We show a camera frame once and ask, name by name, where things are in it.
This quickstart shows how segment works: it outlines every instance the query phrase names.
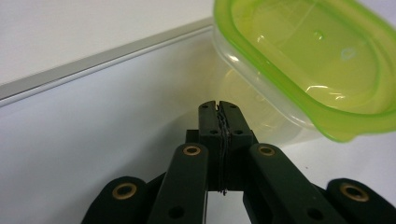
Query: green lid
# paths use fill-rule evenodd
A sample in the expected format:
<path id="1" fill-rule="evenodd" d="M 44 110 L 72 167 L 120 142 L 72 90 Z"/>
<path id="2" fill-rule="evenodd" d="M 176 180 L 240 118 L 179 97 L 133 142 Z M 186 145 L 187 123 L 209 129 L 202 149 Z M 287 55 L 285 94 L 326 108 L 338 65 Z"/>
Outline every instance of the green lid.
<path id="1" fill-rule="evenodd" d="M 327 137 L 344 142 L 396 130 L 396 33 L 363 6 L 351 0 L 217 0 L 214 16 L 257 76 Z"/>

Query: gray edge trim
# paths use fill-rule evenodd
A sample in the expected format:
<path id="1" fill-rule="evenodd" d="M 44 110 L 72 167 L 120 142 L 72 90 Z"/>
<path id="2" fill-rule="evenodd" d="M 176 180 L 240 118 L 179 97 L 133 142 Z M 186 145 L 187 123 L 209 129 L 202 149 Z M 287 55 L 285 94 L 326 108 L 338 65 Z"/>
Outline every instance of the gray edge trim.
<path id="1" fill-rule="evenodd" d="M 193 35 L 207 32 L 211 30 L 211 25 L 212 18 L 206 18 L 3 84 L 0 86 L 0 107 Z"/>

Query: plastic container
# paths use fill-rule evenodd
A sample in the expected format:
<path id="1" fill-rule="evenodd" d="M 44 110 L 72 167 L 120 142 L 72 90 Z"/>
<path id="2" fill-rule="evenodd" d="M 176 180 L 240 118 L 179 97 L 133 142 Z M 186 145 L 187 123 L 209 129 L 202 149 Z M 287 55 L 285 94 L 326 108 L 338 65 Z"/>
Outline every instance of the plastic container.
<path id="1" fill-rule="evenodd" d="M 214 17 L 220 56 L 292 122 L 339 142 L 396 130 L 396 33 L 363 6 L 217 0 Z"/>

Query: white surface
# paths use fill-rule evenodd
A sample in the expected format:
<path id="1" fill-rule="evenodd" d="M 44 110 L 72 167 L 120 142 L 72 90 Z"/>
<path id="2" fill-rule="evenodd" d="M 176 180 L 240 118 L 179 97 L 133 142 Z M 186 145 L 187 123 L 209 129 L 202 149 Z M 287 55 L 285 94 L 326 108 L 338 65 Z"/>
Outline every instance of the white surface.
<path id="1" fill-rule="evenodd" d="M 205 101 L 232 100 L 251 118 L 255 105 L 218 83 L 230 74 L 219 64 L 205 33 L 0 108 L 0 223 L 79 223 L 110 180 L 149 181 L 165 171 Z M 254 131 L 269 143 L 293 142 L 299 132 L 268 130 Z M 309 134 L 283 148 L 321 187 L 349 177 L 396 204 L 395 138 L 341 145 Z M 210 193 L 207 213 L 207 223 L 249 223 L 241 193 Z"/>
<path id="2" fill-rule="evenodd" d="M 2 0 L 0 85 L 208 18 L 213 0 Z"/>

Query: translucent green lid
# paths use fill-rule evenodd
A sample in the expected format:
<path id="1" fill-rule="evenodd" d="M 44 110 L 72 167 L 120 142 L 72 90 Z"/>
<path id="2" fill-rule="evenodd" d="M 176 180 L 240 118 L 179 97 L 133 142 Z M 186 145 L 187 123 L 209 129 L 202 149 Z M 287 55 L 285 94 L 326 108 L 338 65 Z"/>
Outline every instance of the translucent green lid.
<path id="1" fill-rule="evenodd" d="M 214 16 L 255 76 L 265 76 L 327 137 L 345 142 L 396 130 L 396 33 L 363 6 L 217 0 Z"/>

